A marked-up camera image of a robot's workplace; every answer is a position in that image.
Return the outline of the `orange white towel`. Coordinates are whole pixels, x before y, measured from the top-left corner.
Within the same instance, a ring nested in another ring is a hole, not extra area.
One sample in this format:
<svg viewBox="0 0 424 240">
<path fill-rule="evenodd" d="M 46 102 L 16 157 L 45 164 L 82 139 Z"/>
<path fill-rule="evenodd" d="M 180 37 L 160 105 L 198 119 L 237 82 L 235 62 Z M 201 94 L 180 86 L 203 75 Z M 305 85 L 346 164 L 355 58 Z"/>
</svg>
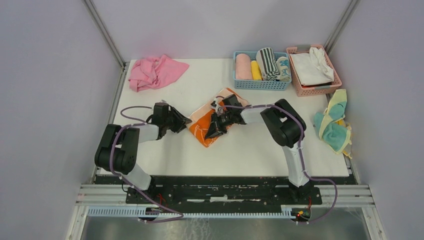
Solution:
<svg viewBox="0 0 424 240">
<path fill-rule="evenodd" d="M 232 94 L 235 94 L 242 106 L 247 106 L 249 104 L 247 100 L 242 98 L 234 90 L 223 88 L 189 116 L 191 123 L 188 124 L 188 130 L 205 148 L 210 147 L 218 139 L 218 137 L 205 139 L 206 133 L 210 127 L 211 116 L 215 112 L 215 108 L 212 107 L 211 104 L 214 100 L 218 100 L 218 104 L 223 106 L 224 104 L 221 103 L 222 99 Z"/>
</svg>

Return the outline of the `teal rabbit pattern towel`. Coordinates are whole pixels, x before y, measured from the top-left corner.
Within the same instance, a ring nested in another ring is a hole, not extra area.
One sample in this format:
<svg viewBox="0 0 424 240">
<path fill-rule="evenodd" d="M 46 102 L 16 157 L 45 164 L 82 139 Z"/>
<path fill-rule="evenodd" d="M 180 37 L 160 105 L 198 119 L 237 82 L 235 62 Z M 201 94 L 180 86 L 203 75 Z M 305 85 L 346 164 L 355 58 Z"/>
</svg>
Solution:
<svg viewBox="0 0 424 240">
<path fill-rule="evenodd" d="M 275 62 L 278 76 L 277 80 L 280 82 L 290 82 L 291 81 L 291 70 L 289 59 L 286 56 L 281 56 Z"/>
</svg>

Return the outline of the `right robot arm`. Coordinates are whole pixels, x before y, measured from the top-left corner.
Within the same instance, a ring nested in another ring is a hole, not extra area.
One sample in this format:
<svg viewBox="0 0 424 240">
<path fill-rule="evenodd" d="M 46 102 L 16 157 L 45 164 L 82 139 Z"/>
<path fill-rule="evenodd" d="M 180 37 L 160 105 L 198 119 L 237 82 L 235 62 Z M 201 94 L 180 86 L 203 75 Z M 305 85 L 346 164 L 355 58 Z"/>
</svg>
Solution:
<svg viewBox="0 0 424 240">
<path fill-rule="evenodd" d="M 217 96 L 211 103 L 214 112 L 204 139 L 220 137 L 234 124 L 264 123 L 272 139 L 281 146 L 288 167 L 289 199 L 302 204 L 309 198 L 313 184 L 308 177 L 301 142 L 306 124 L 285 99 L 275 104 L 243 106 L 235 94 Z"/>
</svg>

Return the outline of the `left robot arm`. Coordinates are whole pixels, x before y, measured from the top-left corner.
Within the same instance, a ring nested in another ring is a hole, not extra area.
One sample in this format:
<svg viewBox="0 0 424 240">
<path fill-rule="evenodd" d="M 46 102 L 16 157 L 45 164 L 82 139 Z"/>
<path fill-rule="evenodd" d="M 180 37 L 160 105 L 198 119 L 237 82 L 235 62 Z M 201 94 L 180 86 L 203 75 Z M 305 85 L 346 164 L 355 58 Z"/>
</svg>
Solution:
<svg viewBox="0 0 424 240">
<path fill-rule="evenodd" d="M 139 144 L 162 139 L 168 130 L 180 133 L 192 123 L 188 117 L 166 102 L 143 106 L 152 110 L 147 120 L 125 126 L 108 124 L 94 156 L 94 163 L 138 189 L 138 197 L 147 204 L 154 202 L 158 191 L 153 178 L 136 164 Z"/>
</svg>

